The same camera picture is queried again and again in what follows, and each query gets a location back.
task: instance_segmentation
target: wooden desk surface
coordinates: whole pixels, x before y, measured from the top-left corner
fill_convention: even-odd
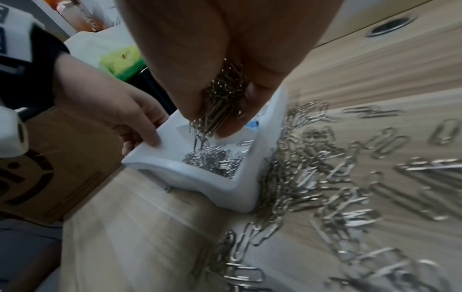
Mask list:
[[[441,120],[462,118],[461,8],[460,0],[431,1],[416,8],[421,22],[409,25],[407,35],[403,28],[366,40],[365,29],[316,48],[287,79],[293,102],[320,98],[334,107],[375,102],[407,111],[367,120],[342,115],[341,123],[331,124],[343,147],[391,126],[412,139],[383,160],[361,152],[352,174],[356,182],[381,170],[385,183],[414,194],[420,185],[392,171],[394,164],[415,156],[462,158],[462,136],[445,147],[426,143]],[[440,263],[454,291],[462,291],[462,221],[425,221],[380,197],[370,206],[385,216],[373,229],[383,244]],[[186,276],[202,244],[229,229],[240,232],[251,218],[219,209],[198,193],[167,193],[141,173],[121,168],[65,220],[60,291],[188,291]],[[309,224],[307,212],[289,213],[284,220],[270,240],[249,248],[245,263],[262,268],[266,285],[277,292],[326,291],[323,282],[339,276],[339,261]],[[220,290],[202,283],[196,291]]]
[[[385,127],[411,136],[408,145],[383,160],[362,151],[352,174],[356,182],[371,170],[381,170],[385,183],[414,194],[420,186],[391,166],[414,156],[461,158],[462,137],[445,147],[430,146],[426,140],[444,118],[462,118],[462,89],[382,105],[406,113],[368,120],[341,114],[344,120],[331,124],[340,146],[366,141]],[[449,271],[454,290],[461,290],[462,221],[425,221],[380,197],[373,197],[368,206],[385,215],[372,229],[385,245],[440,263]],[[198,193],[167,193],[143,174],[121,168],[64,223],[60,291],[188,291],[186,276],[201,245],[217,241],[229,229],[242,230],[250,219],[219,209]],[[308,212],[287,214],[284,227],[260,247],[251,247],[245,262],[262,268],[267,285],[277,292],[323,292],[326,277],[339,276],[339,262],[309,224]],[[204,282],[196,291],[220,290]]]

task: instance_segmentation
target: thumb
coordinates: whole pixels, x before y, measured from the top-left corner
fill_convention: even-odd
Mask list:
[[[138,132],[143,141],[148,143],[148,145],[153,147],[160,145],[160,137],[157,134],[154,124],[149,120],[141,108],[138,108],[135,113],[130,114],[129,117],[126,118],[125,123]]]

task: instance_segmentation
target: white plastic tray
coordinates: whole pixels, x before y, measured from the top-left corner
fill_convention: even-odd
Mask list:
[[[160,147],[142,143],[122,163],[134,169],[147,169],[172,187],[202,192],[219,207],[250,212],[257,203],[263,160],[271,155],[281,132],[287,98],[285,88],[276,91],[260,111],[258,130],[244,127],[226,139],[210,140],[211,146],[224,145],[232,152],[246,150],[238,147],[238,142],[254,141],[233,178],[181,162],[193,150],[194,135],[189,133],[189,121],[179,111],[157,129],[162,140]]]

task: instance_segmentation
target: black sleeve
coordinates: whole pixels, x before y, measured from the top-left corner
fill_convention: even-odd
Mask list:
[[[0,4],[0,100],[3,105],[12,109],[42,110],[53,106],[54,64],[61,53],[69,50],[43,30],[30,14]]]

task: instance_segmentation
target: green object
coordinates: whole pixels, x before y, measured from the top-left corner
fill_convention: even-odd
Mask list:
[[[99,68],[116,78],[127,81],[146,66],[136,46],[126,47],[100,59]]]

